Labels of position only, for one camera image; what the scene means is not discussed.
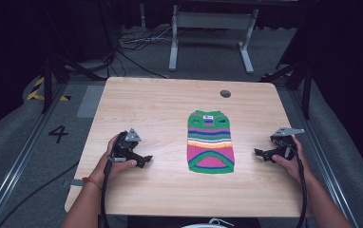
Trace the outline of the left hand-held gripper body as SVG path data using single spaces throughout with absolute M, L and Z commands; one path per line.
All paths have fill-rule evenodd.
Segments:
M 141 140 L 141 137 L 133 128 L 121 132 L 113 144 L 108 159 L 111 162 L 125 162 L 129 160 L 142 161 L 143 157 L 133 151 Z

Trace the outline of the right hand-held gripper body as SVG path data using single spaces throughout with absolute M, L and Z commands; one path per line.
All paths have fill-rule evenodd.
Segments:
M 281 127 L 270 136 L 271 142 L 276 148 L 268 150 L 268 156 L 273 157 L 274 155 L 280 155 L 282 158 L 290 161 L 297 151 L 293 137 L 296 134 L 304 132 L 304 129 Z

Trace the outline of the striped knitted pet sweater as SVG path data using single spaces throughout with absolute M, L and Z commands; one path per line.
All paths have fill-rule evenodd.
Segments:
M 187 122 L 187 164 L 203 174 L 227 174 L 235 170 L 230 122 L 220 111 L 193 112 Z

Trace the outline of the person's right hand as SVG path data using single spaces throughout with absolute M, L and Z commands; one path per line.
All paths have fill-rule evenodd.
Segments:
M 307 159 L 305 158 L 303 154 L 303 148 L 299 140 L 296 138 L 293 138 L 293 141 L 296 144 L 297 148 L 297 154 L 299 159 L 301 160 L 303 164 L 303 174 L 306 182 L 309 182 L 313 177 L 313 173 L 311 172 L 311 169 L 309 168 L 309 164 L 307 162 Z M 274 155 L 272 159 L 279 165 L 281 165 L 287 173 L 294 178 L 298 183 L 301 183 L 300 175 L 299 175 L 299 166 L 296 159 L 291 159 L 290 161 L 280 157 L 279 155 Z

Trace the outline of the person's left hand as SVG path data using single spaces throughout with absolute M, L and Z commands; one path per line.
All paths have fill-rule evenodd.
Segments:
M 115 135 L 108 142 L 106 152 L 99 159 L 96 167 L 91 172 L 91 174 L 88 176 L 88 179 L 90 181 L 92 181 L 96 186 L 103 187 L 104 178 L 105 178 L 104 170 L 105 170 L 106 163 L 108 162 L 107 156 L 110 154 L 113 144 L 116 142 L 117 138 L 118 138 L 118 136 Z M 125 169 L 135 167 L 136 164 L 137 164 L 137 162 L 135 160 L 121 161 L 121 162 L 114 161 L 112 163 L 108 178 L 110 180 L 113 180 L 120 172 L 124 171 Z

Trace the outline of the grey floor plate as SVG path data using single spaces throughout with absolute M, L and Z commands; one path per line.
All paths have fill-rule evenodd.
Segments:
M 76 116 L 78 118 L 93 118 L 101 100 L 104 87 L 102 85 L 89 85 L 81 101 Z

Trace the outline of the black metal stand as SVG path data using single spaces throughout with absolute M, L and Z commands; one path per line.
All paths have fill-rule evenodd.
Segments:
M 259 80 L 260 83 L 271 83 L 281 76 L 291 74 L 285 86 L 288 90 L 297 90 L 303 85 L 301 111 L 304 117 L 309 120 L 310 95 L 312 87 L 313 72 L 309 62 L 296 63 L 279 69 L 274 73 L 265 73 Z
M 52 53 L 49 54 L 44 64 L 44 91 L 45 100 L 42 113 L 48 112 L 53 102 L 53 92 L 52 92 L 52 77 L 55 77 L 59 84 L 66 84 L 69 81 L 69 73 L 66 66 L 70 66 L 77 72 L 87 76 L 87 78 L 93 81 L 105 81 L 105 78 L 100 77 L 93 73 L 91 70 L 81 66 L 80 64 L 70 60 L 68 57 Z

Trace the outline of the white round object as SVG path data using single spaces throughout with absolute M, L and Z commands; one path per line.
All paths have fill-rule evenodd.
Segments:
M 234 228 L 235 225 L 221 218 L 211 218 L 206 223 L 184 225 L 182 228 Z

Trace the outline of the yellow black hazard tape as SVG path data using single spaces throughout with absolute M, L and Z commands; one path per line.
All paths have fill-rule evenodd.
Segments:
M 42 84 L 44 83 L 45 79 L 43 76 L 39 77 L 35 82 L 33 88 L 31 89 L 27 99 L 28 100 L 39 100 L 43 101 L 45 96 L 40 93 Z

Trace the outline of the metal floor rail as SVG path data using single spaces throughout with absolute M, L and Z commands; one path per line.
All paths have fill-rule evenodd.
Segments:
M 315 129 L 311 121 L 305 118 L 301 110 L 301 101 L 299 96 L 294 91 L 289 91 L 288 94 L 292 103 L 294 104 L 296 113 L 304 127 L 305 133 L 310 140 L 311 147 L 315 151 L 315 160 L 320 170 L 322 179 L 326 184 L 328 192 L 332 196 L 334 203 L 343 212 L 347 220 L 353 224 L 353 227 L 359 228 L 353 212 L 344 195 L 344 192 L 342 191 L 341 185 L 334 174 L 333 167 L 330 165 L 325 151 L 315 133 Z
M 66 84 L 53 88 L 51 105 L 46 113 L 42 113 L 42 101 L 26 100 L 0 122 L 0 213 L 66 89 Z

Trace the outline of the white metal desk frame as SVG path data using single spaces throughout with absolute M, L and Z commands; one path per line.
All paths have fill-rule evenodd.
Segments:
M 253 9 L 248 14 L 216 13 L 216 12 L 187 12 L 180 11 L 178 5 L 173 6 L 172 13 L 172 43 L 168 69 L 175 71 L 178 61 L 178 28 L 188 29 L 240 29 L 245 30 L 245 38 L 239 42 L 239 52 L 245 71 L 254 73 L 249 56 L 248 46 L 258 18 L 258 10 Z

